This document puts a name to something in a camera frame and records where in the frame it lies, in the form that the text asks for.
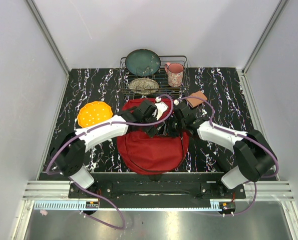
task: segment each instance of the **patterned mug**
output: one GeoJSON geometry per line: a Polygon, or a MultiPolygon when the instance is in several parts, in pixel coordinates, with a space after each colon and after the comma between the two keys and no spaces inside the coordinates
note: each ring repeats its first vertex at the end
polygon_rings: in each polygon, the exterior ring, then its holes
{"type": "Polygon", "coordinates": [[[184,66],[179,63],[167,62],[164,69],[168,74],[168,84],[174,88],[181,86],[184,66]]]}

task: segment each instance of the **yellow plate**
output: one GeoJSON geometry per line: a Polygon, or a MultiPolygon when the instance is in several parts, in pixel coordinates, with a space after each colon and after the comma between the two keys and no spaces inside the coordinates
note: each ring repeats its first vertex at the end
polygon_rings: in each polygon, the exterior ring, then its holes
{"type": "Polygon", "coordinates": [[[78,124],[83,127],[90,127],[104,122],[112,117],[111,107],[103,101],[94,101],[81,108],[78,114],[78,124]]]}

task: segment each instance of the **red cloth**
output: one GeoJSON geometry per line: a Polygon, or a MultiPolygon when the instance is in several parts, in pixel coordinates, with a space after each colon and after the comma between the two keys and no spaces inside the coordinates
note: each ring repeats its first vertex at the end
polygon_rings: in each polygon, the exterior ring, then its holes
{"type": "MultiPolygon", "coordinates": [[[[129,100],[122,110],[137,107],[144,99],[155,102],[154,98],[133,99],[129,100]]],[[[161,118],[164,118],[171,108],[170,100],[163,101],[169,109],[161,118]]],[[[133,131],[117,137],[117,146],[129,169],[142,175],[156,175],[169,172],[182,163],[188,151],[189,136],[183,133],[181,140],[180,137],[149,137],[142,131],[133,131]]]]}

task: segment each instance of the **dish rack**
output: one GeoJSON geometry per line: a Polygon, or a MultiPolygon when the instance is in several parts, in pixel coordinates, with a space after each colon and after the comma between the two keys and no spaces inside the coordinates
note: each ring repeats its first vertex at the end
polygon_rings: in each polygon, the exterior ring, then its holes
{"type": "Polygon", "coordinates": [[[188,69],[188,59],[186,56],[159,56],[161,59],[160,69],[149,76],[138,76],[130,73],[125,65],[126,57],[121,58],[120,61],[120,72],[119,72],[119,89],[125,96],[138,96],[146,95],[147,97],[157,97],[161,94],[168,95],[187,95],[190,86],[190,77],[188,69]],[[164,69],[166,63],[179,63],[184,66],[182,84],[179,87],[171,87],[168,84],[168,75],[164,69]],[[155,80],[159,84],[159,88],[148,88],[155,92],[147,94],[147,90],[132,90],[129,89],[129,83],[134,79],[148,78],[155,80]]]}

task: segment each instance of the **white wall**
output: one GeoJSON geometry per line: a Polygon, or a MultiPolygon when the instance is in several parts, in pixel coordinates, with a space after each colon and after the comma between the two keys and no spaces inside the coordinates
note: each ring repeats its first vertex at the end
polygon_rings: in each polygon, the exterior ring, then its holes
{"type": "Polygon", "coordinates": [[[0,240],[37,175],[64,82],[25,2],[0,0],[0,240]]]}
{"type": "Polygon", "coordinates": [[[70,68],[147,48],[192,67],[242,68],[279,0],[35,0],[70,68]]]}
{"type": "Polygon", "coordinates": [[[247,76],[298,207],[298,0],[289,1],[247,76]]]}

